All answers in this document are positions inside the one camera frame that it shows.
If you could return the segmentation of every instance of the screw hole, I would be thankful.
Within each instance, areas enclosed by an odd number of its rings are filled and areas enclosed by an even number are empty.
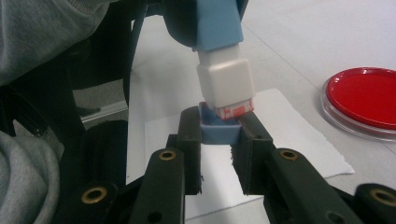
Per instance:
[[[280,152],[280,155],[286,159],[286,160],[290,160],[290,161],[296,161],[298,159],[298,155],[295,152],[292,152],[290,150],[282,150]]]
[[[148,222],[155,223],[163,219],[163,214],[160,212],[152,212],[148,214]]]
[[[396,195],[382,189],[372,189],[371,195],[380,203],[396,207]]]
[[[328,218],[332,223],[336,223],[336,224],[343,224],[343,223],[345,223],[344,218],[343,218],[341,215],[336,214],[336,213],[334,213],[334,212],[329,212],[329,213],[327,214],[327,218]]]
[[[171,150],[166,150],[160,154],[160,159],[163,161],[171,161],[176,157],[176,153]]]
[[[107,190],[104,187],[96,187],[88,189],[82,194],[81,200],[83,203],[99,203],[107,196]]]

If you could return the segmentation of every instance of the white paper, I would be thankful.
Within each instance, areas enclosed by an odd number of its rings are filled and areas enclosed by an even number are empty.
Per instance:
[[[278,90],[258,92],[255,114],[274,138],[276,147],[303,153],[323,177],[354,173],[344,157],[315,130]],[[168,135],[177,133],[180,115],[146,123],[146,164],[150,155],[166,145]],[[257,196],[242,193],[232,166],[229,146],[201,148],[202,195],[186,197],[186,219],[245,203]]]

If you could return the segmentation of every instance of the white table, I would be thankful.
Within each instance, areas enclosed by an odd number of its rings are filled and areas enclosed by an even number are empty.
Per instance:
[[[337,148],[356,171],[327,181],[348,193],[362,183],[396,189],[396,144],[367,140],[329,124],[319,96],[323,83],[352,67],[396,70],[395,1],[250,0],[243,19],[242,54],[256,91],[280,90],[292,106]],[[147,18],[131,78],[128,182],[145,171],[145,122],[179,114],[202,101],[198,57]],[[262,200],[187,223],[268,223]]]

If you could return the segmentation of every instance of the petri dish lid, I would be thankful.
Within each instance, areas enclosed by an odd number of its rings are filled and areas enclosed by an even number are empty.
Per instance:
[[[362,67],[340,72],[323,85],[328,119],[359,136],[396,141],[396,71]]]

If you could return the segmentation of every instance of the person's arm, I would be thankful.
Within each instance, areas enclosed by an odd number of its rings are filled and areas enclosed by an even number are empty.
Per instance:
[[[114,0],[0,0],[0,86],[91,35]]]
[[[51,223],[60,192],[58,163],[42,139],[0,132],[1,223]]]

